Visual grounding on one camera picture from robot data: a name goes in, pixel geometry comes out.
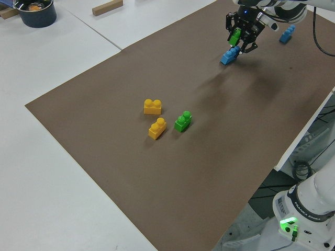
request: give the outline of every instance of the label on robot base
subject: label on robot base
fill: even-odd
[[[287,205],[284,201],[284,196],[282,196],[282,197],[280,197],[279,199],[276,200],[276,207],[277,207],[278,213],[283,218],[288,212]]]

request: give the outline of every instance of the green building block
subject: green building block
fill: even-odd
[[[236,46],[237,42],[238,42],[239,39],[240,39],[240,36],[241,36],[241,29],[236,28],[236,29],[234,30],[234,33],[232,34],[230,40],[229,40],[229,43],[230,43],[232,46]]]
[[[183,132],[191,123],[192,121],[192,115],[189,111],[184,111],[183,115],[178,117],[176,122],[174,123],[174,129],[176,129],[178,132]]]

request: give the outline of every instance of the pot handle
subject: pot handle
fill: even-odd
[[[0,3],[8,6],[9,8],[15,9],[13,0],[0,0]]]

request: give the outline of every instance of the brown mat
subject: brown mat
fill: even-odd
[[[310,14],[287,45],[267,30],[220,64],[237,8],[217,1],[27,104],[159,251],[211,250],[334,86]],[[318,31],[335,25],[318,18]],[[147,98],[167,121],[157,141]],[[179,133],[183,110],[193,122]]]

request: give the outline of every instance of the blue building block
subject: blue building block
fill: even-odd
[[[230,62],[234,61],[240,53],[241,48],[239,46],[235,46],[227,51],[221,58],[221,63],[224,65],[229,64]]]
[[[292,34],[293,34],[294,30],[295,30],[295,26],[291,25],[287,30],[285,30],[285,32],[282,34],[279,41],[283,44],[287,44],[290,41],[290,39],[292,38]]]

